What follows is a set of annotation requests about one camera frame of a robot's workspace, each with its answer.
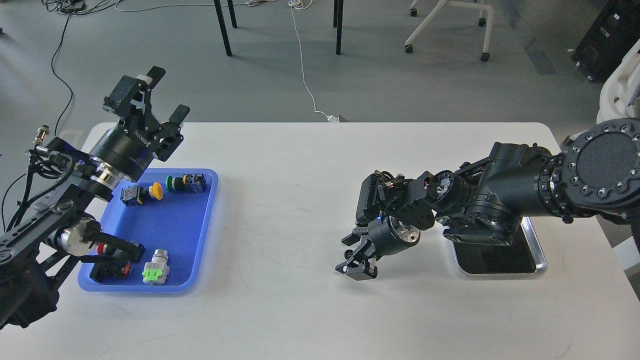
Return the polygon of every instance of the power strip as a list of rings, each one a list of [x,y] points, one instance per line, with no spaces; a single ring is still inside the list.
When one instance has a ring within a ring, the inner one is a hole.
[[[84,0],[62,0],[60,3],[60,13],[77,13],[86,9]]]

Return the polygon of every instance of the white cable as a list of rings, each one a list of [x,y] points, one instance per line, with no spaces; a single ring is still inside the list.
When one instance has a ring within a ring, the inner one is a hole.
[[[300,41],[300,34],[298,33],[298,27],[296,27],[296,17],[293,15],[293,9],[295,9],[295,7],[291,6],[291,17],[293,18],[293,28],[296,30],[296,36],[298,36],[298,44],[300,45],[300,69],[302,70],[302,82],[305,84],[305,88],[307,88],[307,92],[309,93],[309,95],[311,95],[311,99],[314,101],[314,113],[322,113],[326,116],[327,119],[329,119],[329,115],[325,114],[322,111],[319,111],[316,108],[316,98],[314,97],[314,94],[311,94],[311,90],[309,90],[309,86],[307,86],[307,81],[305,80],[305,64],[302,61],[302,41]]]
[[[118,4],[120,4],[122,1],[124,1],[124,0],[116,1],[115,9],[118,10],[119,12],[124,12],[124,13],[145,12],[147,10],[155,10],[155,9],[160,9],[160,8],[175,8],[175,7],[178,7],[178,6],[214,6],[213,4],[175,4],[175,5],[155,6],[153,8],[139,9],[139,10],[123,10],[123,9],[118,7]],[[258,5],[259,3],[263,2],[263,1],[265,1],[267,3],[272,3],[273,1],[276,1],[276,0],[246,0],[245,2],[243,2],[241,4],[234,4],[234,6],[238,6],[238,5],[256,6],[256,5]]]
[[[296,10],[305,10],[309,8],[309,6],[311,6],[311,4],[313,3],[314,3],[314,0],[310,0],[309,5],[305,5],[305,3],[302,2],[302,0],[289,0],[289,6],[292,9],[296,9]]]
[[[246,6],[256,6],[256,5],[260,4],[260,3],[272,3],[274,1],[276,1],[276,0],[246,0],[244,2],[244,4]]]

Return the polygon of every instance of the power cord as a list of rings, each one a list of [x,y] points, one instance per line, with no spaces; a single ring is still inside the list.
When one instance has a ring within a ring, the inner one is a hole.
[[[40,0],[40,2],[47,7],[48,12],[56,12],[62,15],[89,15],[97,12],[101,12],[115,5],[109,4],[111,0],[101,0],[98,5],[87,10],[78,10],[73,8],[75,4],[72,4],[68,0]]]
[[[62,110],[62,112],[60,113],[60,116],[58,117],[58,121],[56,121],[56,127],[53,131],[54,136],[58,134],[58,124],[60,123],[60,119],[62,119],[62,116],[67,112],[67,109],[69,109],[69,105],[71,105],[71,101],[73,101],[74,99],[74,91],[71,89],[71,86],[69,86],[69,84],[67,84],[66,81],[62,80],[62,78],[59,77],[58,74],[56,74],[56,69],[54,69],[53,67],[53,61],[55,60],[56,55],[58,55],[58,53],[60,52],[60,48],[62,47],[62,41],[64,41],[65,39],[65,33],[67,32],[67,26],[69,25],[70,19],[71,19],[71,15],[67,16],[67,21],[65,22],[65,28],[62,30],[62,36],[60,37],[60,44],[58,44],[58,48],[56,49],[56,52],[53,53],[53,56],[51,56],[51,71],[56,76],[56,78],[58,78],[58,80],[62,81],[62,83],[65,84],[65,86],[69,89],[69,92],[71,92],[71,96],[69,97],[69,101],[67,102],[65,109]]]
[[[253,6],[257,6],[257,5],[258,5],[258,4],[260,4],[260,3],[273,3],[274,1],[276,1],[276,0],[246,0],[246,1],[244,2],[244,4],[245,4],[246,6],[251,6],[251,7],[253,7]]]
[[[325,112],[320,111],[317,109],[316,107],[316,98],[314,97],[314,94],[311,94],[311,90],[309,90],[309,86],[307,85],[307,80],[305,79],[305,63],[302,59],[302,41],[300,40],[300,34],[298,33],[298,27],[296,26],[296,17],[295,15],[293,15],[293,10],[304,10],[309,8],[309,6],[311,6],[311,3],[313,3],[313,0],[311,0],[311,2],[309,2],[308,5],[304,5],[302,3],[302,0],[290,0],[289,1],[289,7],[291,7],[291,17],[293,18],[293,28],[294,30],[296,30],[296,36],[298,37],[298,45],[300,46],[300,70],[302,71],[302,82],[305,84],[305,88],[307,89],[307,92],[309,93],[309,95],[311,96],[311,100],[313,100],[314,102],[314,113],[321,113],[326,117],[326,120],[328,122],[338,122],[339,119],[333,115],[327,115]]]
[[[119,12],[124,12],[124,13],[134,13],[134,12],[145,12],[148,10],[155,10],[155,9],[161,9],[161,8],[176,8],[178,6],[214,6],[213,4],[174,4],[174,5],[161,5],[161,6],[154,6],[152,8],[146,8],[146,9],[136,9],[136,10],[124,10],[118,7],[118,4],[120,4],[122,1],[124,0],[117,0],[115,5],[115,9],[118,10]],[[234,6],[241,6],[241,5],[246,5],[246,6],[256,6],[259,3],[262,2],[266,2],[266,3],[272,3],[276,0],[246,0],[243,3],[237,3],[234,4]],[[228,5],[222,5],[222,7],[224,8],[228,8]]]
[[[289,6],[292,9],[296,9],[296,10],[306,10],[313,3],[314,3],[314,0],[310,0],[308,5],[305,5],[305,3],[302,0],[289,0]]]

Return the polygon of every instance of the black cable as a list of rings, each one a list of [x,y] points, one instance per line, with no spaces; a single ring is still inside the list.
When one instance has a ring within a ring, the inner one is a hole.
[[[111,0],[102,0],[93,8],[80,10],[78,8],[72,8],[75,4],[71,4],[70,2],[68,5],[65,6],[64,5],[65,0],[50,0],[50,1],[40,0],[40,2],[46,6],[48,12],[56,12],[61,15],[71,15],[71,16],[90,15],[93,13],[101,12],[103,10],[106,10],[116,5],[115,3],[109,4]]]
[[[20,222],[18,221],[18,218],[22,219],[24,212],[26,212],[26,209],[23,210],[23,207],[24,207],[24,204],[29,199],[29,194],[31,193],[31,185],[33,184],[33,174],[34,174],[33,167],[32,167],[34,164],[33,158],[34,156],[32,156],[29,159],[29,167],[27,169],[27,182],[24,185],[24,193],[22,194],[22,200],[20,201],[18,210],[15,211],[15,213],[11,217],[11,220],[9,220],[9,224],[6,225],[7,231],[13,229],[17,224],[19,224]]]
[[[9,194],[9,190],[11,190],[11,187],[13,185],[15,185],[15,183],[17,183],[20,179],[22,179],[23,177],[25,177],[27,175],[27,173],[25,172],[24,174],[20,175],[16,180],[14,180],[11,185],[9,185],[9,187],[6,189],[6,191],[4,192],[4,195],[2,196],[2,206],[0,208],[0,213],[2,213],[2,228],[3,231],[6,231],[6,225],[4,223],[4,201],[6,200],[6,196],[7,194]]]
[[[380,175],[382,175],[382,177],[383,177],[383,178],[384,178],[385,176],[387,176],[387,177],[388,177],[388,179],[387,179],[387,180],[391,180],[391,179],[393,179],[393,178],[394,178],[394,176],[393,176],[390,172],[388,172],[388,171],[383,171],[383,172],[381,172],[381,173],[380,173]]]
[[[58,181],[56,181],[55,184],[51,185],[46,190],[40,192],[38,195],[33,196],[29,200],[26,200],[26,198],[29,196],[29,192],[31,192],[31,181],[30,180],[33,180],[33,174],[35,173],[35,171],[33,170],[33,168],[35,167],[35,164],[32,164],[32,165],[29,166],[29,170],[27,171],[27,182],[28,183],[27,183],[27,186],[25,187],[25,191],[24,191],[24,195],[25,196],[23,197],[23,200],[20,203],[20,207],[15,212],[15,214],[13,215],[11,221],[7,225],[7,230],[13,229],[15,226],[20,224],[20,222],[22,221],[22,217],[27,212],[27,210],[31,207],[31,205],[33,205],[34,202],[36,202],[39,198],[43,197],[44,195],[47,195],[48,193],[50,193],[53,190],[57,189],[62,183],[64,183],[71,176],[71,174],[74,171],[74,168],[76,167],[75,159],[73,157],[71,157],[71,156],[69,156],[67,154],[63,154],[63,153],[60,153],[60,156],[63,156],[64,158],[69,160],[69,164],[68,164],[69,168],[67,169],[65,174]]]
[[[60,177],[60,172],[52,168],[54,165],[55,163],[53,161],[39,161],[36,163],[36,166],[38,167],[36,169],[36,173],[45,179],[57,179]]]
[[[70,19],[71,19],[71,15],[67,16],[67,21],[65,23],[65,28],[62,30],[62,36],[60,37],[60,44],[58,44],[58,48],[56,49],[56,52],[53,53],[53,56],[51,57],[51,71],[56,76],[56,78],[58,78],[58,80],[62,81],[62,83],[64,83],[67,86],[67,88],[71,92],[71,96],[69,97],[69,101],[67,102],[67,105],[65,106],[65,109],[62,110],[62,113],[60,113],[60,116],[58,117],[58,121],[56,121],[56,127],[55,127],[55,129],[53,131],[53,135],[54,136],[56,136],[58,134],[58,124],[60,123],[60,119],[62,119],[62,116],[65,114],[65,112],[67,112],[67,109],[69,108],[69,105],[71,104],[71,100],[74,99],[74,91],[71,90],[71,86],[69,86],[69,84],[67,84],[66,81],[62,80],[62,78],[59,77],[58,74],[56,74],[56,71],[53,68],[53,61],[56,58],[56,55],[60,52],[60,48],[62,47],[62,41],[65,39],[65,32],[67,31],[67,26],[69,25],[69,20]]]

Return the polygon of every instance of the blue tray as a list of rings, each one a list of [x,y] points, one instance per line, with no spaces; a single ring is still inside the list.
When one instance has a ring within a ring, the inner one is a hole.
[[[207,181],[204,193],[167,192],[164,181],[168,175],[179,177],[188,173],[202,173]],[[198,276],[202,248],[213,200],[218,186],[218,175],[206,168],[149,168],[137,184],[150,186],[161,183],[164,198],[139,206],[124,206],[120,201],[123,187],[132,183],[121,181],[113,191],[113,200],[104,210],[102,229],[119,238],[142,243],[145,253],[138,264],[132,263],[126,279],[108,277],[102,283],[89,278],[93,264],[82,264],[78,284],[86,291],[178,293],[188,289]],[[142,270],[156,249],[169,253],[171,268],[164,285],[142,282]]]

